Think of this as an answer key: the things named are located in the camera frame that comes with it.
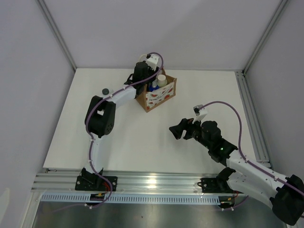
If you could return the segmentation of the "orange blue pump bottle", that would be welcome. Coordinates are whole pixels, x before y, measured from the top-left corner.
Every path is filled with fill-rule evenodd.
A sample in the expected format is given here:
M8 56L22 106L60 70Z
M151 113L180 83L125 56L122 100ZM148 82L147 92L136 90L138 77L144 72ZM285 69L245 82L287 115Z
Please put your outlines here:
M159 89L157 82L153 81L152 83L149 84L149 87L148 87L149 92L155 91L157 89Z

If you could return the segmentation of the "sage green lotion bottle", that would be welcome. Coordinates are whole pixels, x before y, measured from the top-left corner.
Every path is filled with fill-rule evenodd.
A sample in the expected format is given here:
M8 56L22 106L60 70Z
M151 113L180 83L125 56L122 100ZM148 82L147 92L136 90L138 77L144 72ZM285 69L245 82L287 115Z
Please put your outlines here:
M156 83L159 88L166 86L168 83L166 75L163 74L158 75Z

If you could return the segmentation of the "white bottle grey cap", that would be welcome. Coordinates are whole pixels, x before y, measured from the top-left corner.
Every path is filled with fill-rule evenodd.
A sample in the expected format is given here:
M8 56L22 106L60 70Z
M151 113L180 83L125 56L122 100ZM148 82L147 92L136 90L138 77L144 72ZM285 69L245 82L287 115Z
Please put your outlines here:
M109 96L109 95L111 95L113 92L114 92L114 91L113 91L113 89L111 89L111 88L103 88L103 89L102 89L102 95L103 95L103 96Z

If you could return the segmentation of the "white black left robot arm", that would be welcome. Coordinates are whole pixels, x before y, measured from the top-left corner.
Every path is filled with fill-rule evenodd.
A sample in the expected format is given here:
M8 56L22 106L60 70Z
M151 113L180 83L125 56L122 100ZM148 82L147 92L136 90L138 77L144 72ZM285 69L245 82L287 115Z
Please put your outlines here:
M104 177L103 169L106 150L105 140L114 128L115 112L118 107L129 100L135 99L144 91L144 87L155 80L163 70L153 68L148 61L138 62L134 72L128 77L123 87L118 91L102 98L93 96L85 118L85 129L91 137L88 162L77 177L75 190L77 191L112 191L116 183L114 177Z

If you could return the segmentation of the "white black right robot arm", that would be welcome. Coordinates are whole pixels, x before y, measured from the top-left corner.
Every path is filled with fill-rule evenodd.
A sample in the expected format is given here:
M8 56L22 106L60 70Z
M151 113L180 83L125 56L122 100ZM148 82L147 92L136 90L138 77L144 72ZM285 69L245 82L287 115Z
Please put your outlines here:
M169 128L179 140L194 139L208 149L209 156L224 169L213 179L202 178L202 192L234 191L244 193L267 205L284 223L294 226L304 214L304 183L292 175L287 177L256 161L244 159L240 149L221 136L215 121L183 118Z

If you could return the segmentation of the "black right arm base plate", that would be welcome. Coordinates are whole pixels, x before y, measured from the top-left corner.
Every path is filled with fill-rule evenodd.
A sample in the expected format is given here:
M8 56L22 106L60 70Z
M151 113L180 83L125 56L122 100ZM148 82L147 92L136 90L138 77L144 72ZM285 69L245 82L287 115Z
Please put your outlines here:
M227 181L219 178L201 178L197 185L203 193L234 193Z

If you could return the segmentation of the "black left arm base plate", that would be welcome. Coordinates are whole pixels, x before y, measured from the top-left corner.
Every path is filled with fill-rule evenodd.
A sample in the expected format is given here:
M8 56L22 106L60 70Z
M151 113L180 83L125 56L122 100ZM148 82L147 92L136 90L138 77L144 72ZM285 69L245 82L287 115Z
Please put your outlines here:
M94 176L91 178L78 176L75 184L76 191L110 191L111 187L108 182Z

